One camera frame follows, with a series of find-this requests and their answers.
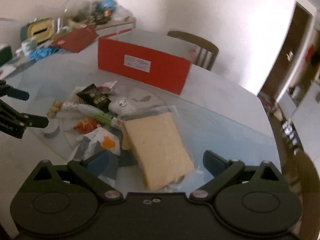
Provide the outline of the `white patterned plastic bag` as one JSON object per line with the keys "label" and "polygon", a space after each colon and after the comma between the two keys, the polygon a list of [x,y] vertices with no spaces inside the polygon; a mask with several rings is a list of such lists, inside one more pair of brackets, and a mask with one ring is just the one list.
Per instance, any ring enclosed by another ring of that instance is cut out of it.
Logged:
{"label": "white patterned plastic bag", "polygon": [[86,160],[102,150],[109,151],[110,162],[100,176],[115,180],[119,167],[120,142],[117,136],[106,129],[99,127],[93,132],[84,135],[79,146],[74,151],[73,158],[75,160]]}

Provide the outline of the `orange red toy figure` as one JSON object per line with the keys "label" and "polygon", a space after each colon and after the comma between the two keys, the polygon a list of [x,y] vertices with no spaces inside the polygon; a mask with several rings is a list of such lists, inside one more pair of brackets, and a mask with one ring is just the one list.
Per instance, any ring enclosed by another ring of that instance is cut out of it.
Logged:
{"label": "orange red toy figure", "polygon": [[77,122],[73,129],[81,134],[88,134],[93,132],[98,127],[100,127],[100,125],[95,120],[91,118],[83,118]]}

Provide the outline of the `white green tube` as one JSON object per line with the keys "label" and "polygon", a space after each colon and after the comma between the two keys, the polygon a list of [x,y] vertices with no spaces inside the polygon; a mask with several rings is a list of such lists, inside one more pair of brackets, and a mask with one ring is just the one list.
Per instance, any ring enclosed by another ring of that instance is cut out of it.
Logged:
{"label": "white green tube", "polygon": [[113,128],[121,130],[122,121],[110,113],[105,113],[98,108],[86,104],[79,104],[78,110],[104,125],[110,125]]}

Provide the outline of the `black snack packet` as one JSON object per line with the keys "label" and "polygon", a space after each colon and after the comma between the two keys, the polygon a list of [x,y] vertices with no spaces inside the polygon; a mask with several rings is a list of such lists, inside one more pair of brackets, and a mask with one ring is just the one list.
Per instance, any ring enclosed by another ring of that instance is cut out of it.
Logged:
{"label": "black snack packet", "polygon": [[105,96],[95,84],[91,84],[76,94],[85,103],[91,105],[103,112],[108,112],[110,100]]}

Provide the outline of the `beige sponge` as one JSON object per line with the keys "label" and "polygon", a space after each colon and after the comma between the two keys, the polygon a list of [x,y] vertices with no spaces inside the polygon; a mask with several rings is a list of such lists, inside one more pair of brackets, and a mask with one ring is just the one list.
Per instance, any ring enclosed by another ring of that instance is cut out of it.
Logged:
{"label": "beige sponge", "polygon": [[127,120],[121,128],[123,147],[132,151],[147,190],[157,191],[193,172],[194,163],[183,145],[172,113]]}

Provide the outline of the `white plush toy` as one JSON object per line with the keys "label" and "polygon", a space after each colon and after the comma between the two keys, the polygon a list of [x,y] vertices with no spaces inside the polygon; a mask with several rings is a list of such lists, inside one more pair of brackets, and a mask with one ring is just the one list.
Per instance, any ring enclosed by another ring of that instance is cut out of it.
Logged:
{"label": "white plush toy", "polygon": [[110,102],[108,109],[116,114],[126,114],[134,112],[136,107],[127,98],[119,97]]}

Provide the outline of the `small pink white packet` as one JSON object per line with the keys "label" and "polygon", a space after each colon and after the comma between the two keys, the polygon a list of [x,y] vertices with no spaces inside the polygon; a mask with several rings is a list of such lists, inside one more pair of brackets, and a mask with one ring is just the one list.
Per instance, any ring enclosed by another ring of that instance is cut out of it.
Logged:
{"label": "small pink white packet", "polygon": [[116,85],[116,83],[117,81],[105,82],[102,85],[98,86],[98,90],[103,94],[110,94],[112,93],[112,89]]}

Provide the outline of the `cotton swabs pack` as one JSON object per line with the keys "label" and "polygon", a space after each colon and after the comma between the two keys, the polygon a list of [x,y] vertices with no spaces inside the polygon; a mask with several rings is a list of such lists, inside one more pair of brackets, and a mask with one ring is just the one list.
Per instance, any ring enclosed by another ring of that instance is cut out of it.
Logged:
{"label": "cotton swabs pack", "polygon": [[58,116],[63,116],[65,113],[80,113],[78,107],[80,104],[85,104],[85,101],[77,96],[84,87],[77,86],[72,91],[71,95],[64,101],[54,101],[47,112],[47,117],[52,119]]}

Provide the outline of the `grey tape roll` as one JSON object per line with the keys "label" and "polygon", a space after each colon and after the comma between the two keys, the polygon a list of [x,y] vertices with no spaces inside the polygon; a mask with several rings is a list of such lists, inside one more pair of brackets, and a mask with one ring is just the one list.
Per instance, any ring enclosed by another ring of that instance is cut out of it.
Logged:
{"label": "grey tape roll", "polygon": [[43,136],[53,138],[60,132],[59,122],[56,119],[49,119],[48,126],[42,130]]}

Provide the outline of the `blue cloth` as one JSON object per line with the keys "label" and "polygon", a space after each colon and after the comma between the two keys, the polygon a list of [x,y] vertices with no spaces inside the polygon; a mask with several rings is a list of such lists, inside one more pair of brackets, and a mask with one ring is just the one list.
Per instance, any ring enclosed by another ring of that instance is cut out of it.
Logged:
{"label": "blue cloth", "polygon": [[44,59],[46,57],[49,57],[50,55],[53,55],[60,51],[61,48],[56,47],[56,46],[48,46],[48,47],[42,47],[35,49],[29,54],[29,59],[30,61],[39,61],[41,59]]}

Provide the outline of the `yellow tissue box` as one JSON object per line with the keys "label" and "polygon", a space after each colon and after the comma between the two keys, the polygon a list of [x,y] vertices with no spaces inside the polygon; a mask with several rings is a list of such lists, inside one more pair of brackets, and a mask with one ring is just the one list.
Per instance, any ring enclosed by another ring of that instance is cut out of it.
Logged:
{"label": "yellow tissue box", "polygon": [[51,39],[54,34],[54,20],[45,18],[24,25],[20,29],[20,39],[24,41],[29,38],[36,38],[37,43],[43,43]]}

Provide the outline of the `red paper bag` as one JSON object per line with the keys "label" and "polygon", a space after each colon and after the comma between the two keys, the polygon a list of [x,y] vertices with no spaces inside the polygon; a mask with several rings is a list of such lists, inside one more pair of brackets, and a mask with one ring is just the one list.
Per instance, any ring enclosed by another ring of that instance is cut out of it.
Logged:
{"label": "red paper bag", "polygon": [[74,29],[70,33],[54,40],[51,45],[71,53],[79,53],[92,44],[98,37],[93,26]]}

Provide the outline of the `brown wooden chair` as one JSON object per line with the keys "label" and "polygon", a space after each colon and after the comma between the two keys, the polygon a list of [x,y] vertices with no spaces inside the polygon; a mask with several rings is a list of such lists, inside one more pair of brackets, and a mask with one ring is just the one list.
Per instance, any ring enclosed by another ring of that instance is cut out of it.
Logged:
{"label": "brown wooden chair", "polygon": [[212,71],[219,54],[219,48],[215,44],[202,37],[179,30],[170,30],[167,32],[167,35],[196,45],[196,55],[193,64]]}

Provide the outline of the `red cardboard box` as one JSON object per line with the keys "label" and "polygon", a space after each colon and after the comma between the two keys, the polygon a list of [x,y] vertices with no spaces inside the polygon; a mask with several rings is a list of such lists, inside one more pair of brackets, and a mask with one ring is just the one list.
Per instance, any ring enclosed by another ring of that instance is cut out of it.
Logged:
{"label": "red cardboard box", "polygon": [[98,39],[98,68],[180,95],[197,46],[133,28]]}

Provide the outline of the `white wooden sideboard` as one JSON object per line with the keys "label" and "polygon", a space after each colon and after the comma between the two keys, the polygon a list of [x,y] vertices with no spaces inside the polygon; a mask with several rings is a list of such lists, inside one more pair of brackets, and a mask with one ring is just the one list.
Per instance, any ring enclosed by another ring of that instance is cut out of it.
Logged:
{"label": "white wooden sideboard", "polygon": [[136,18],[133,16],[125,18],[123,21],[110,20],[106,24],[97,25],[95,32],[99,36],[105,36],[108,34],[119,33],[120,31],[132,29],[136,25]]}

